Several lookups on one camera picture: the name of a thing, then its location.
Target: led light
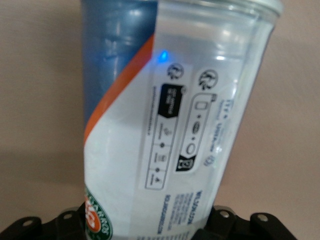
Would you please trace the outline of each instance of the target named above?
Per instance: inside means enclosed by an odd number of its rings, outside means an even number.
[[[163,62],[167,61],[168,58],[169,58],[168,52],[167,52],[167,51],[163,51],[163,52],[160,54],[159,62],[160,62],[160,63],[163,63]]]

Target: black mount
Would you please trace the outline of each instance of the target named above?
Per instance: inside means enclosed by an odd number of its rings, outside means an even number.
[[[42,224],[39,217],[21,218],[0,233],[0,240],[87,240],[85,205],[76,211],[65,211]],[[269,213],[254,213],[250,221],[226,209],[212,208],[204,229],[191,240],[297,240]]]

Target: label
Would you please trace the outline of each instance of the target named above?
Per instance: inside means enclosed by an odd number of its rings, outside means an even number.
[[[163,84],[161,87],[145,181],[146,189],[160,190],[164,187],[184,89],[184,86],[172,84]]]
[[[110,219],[105,211],[85,188],[85,230],[91,240],[109,240],[113,234]]]
[[[177,172],[190,171],[193,168],[199,153],[211,105],[216,98],[216,94],[210,93],[198,93],[192,98],[175,169]]]

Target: beige wall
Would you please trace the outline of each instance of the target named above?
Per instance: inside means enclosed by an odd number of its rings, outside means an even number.
[[[216,199],[320,236],[320,7],[283,0]],[[0,231],[83,201],[78,0],[0,0]]]

